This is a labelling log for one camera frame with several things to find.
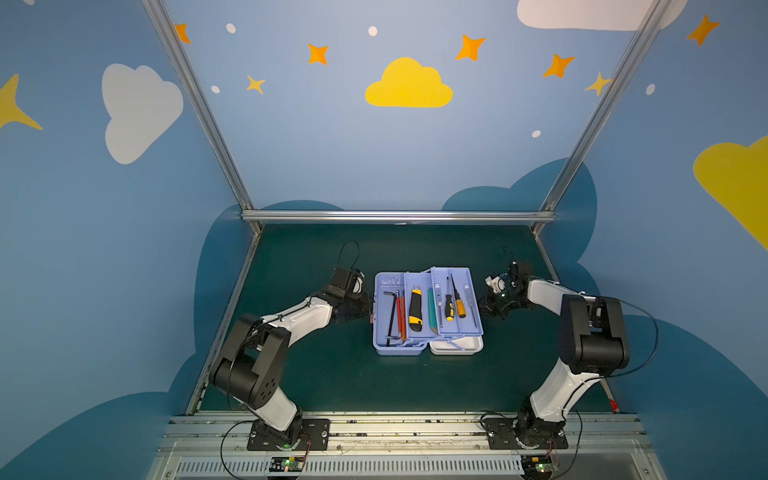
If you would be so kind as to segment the orange handled screwdriver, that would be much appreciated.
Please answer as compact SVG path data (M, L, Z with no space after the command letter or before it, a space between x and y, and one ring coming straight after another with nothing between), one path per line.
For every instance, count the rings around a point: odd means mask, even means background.
M465 318L466 317L466 309L465 309L464 304L463 304L463 302L461 300L459 291L456 288L456 284L455 284L453 276L450 276L450 279L451 279L451 286L452 286L453 293L454 293L456 312L458 313L458 316L460 318Z

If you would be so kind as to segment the yellow black small screwdriver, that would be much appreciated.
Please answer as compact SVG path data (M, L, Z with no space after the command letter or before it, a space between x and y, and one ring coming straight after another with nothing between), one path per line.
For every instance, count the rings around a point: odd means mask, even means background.
M455 317L455 309L454 309L453 295L452 295L453 291L451 287L452 287L451 277L448 276L446 278L445 318L449 322L453 321Z

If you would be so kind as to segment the white blue tool box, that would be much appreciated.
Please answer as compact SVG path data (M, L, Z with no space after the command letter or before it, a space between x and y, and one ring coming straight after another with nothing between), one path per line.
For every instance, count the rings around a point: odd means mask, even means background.
M381 272L374 282L373 346L381 356L470 356L484 348L471 271Z

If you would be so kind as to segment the red handled hex key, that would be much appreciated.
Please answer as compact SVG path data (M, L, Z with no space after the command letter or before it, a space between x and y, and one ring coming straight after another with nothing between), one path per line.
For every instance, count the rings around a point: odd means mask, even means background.
M403 293L400 290L396 291L396 306L397 306L399 336L401 341L405 342L407 340L405 299L404 299Z

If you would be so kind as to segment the teal utility knife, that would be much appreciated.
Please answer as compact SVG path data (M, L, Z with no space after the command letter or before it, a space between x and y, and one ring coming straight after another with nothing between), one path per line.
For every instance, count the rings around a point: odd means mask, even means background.
M434 296L433 288L429 288L427 290L427 313L428 313L429 328L435 335L437 335L439 331L438 331L437 311L435 306L435 296Z

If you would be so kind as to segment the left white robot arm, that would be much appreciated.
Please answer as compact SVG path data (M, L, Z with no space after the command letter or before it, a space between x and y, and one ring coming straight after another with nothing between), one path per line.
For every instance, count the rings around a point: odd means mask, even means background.
M321 290L298 304L261 317L242 315L209 370L209 383L252 410L281 442L294 442L302 414L280 388L288 350L333 322L368 315L364 281L361 270L336 267Z

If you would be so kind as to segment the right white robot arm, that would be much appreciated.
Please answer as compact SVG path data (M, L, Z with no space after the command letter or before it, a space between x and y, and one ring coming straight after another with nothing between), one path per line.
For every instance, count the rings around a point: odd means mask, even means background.
M524 275L513 261L507 271L485 278L483 313L506 317L514 309L539 306L559 320L558 360L542 385L523 402L515 436L527 448L555 437L578 400L601 379L630 361L620 302L577 292L554 280Z

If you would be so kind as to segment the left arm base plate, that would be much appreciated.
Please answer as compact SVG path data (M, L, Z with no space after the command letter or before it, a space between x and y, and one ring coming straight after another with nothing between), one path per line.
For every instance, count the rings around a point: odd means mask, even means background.
M326 418L298 418L285 431L269 426L264 420L256 420L246 448L248 451L325 451L329 433L330 420Z

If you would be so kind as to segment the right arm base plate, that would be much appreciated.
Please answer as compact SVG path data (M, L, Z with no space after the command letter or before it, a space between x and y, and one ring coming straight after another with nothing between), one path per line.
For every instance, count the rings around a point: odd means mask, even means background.
M544 422L534 417L520 422L506 417L485 417L480 426L491 450L567 449L563 422Z

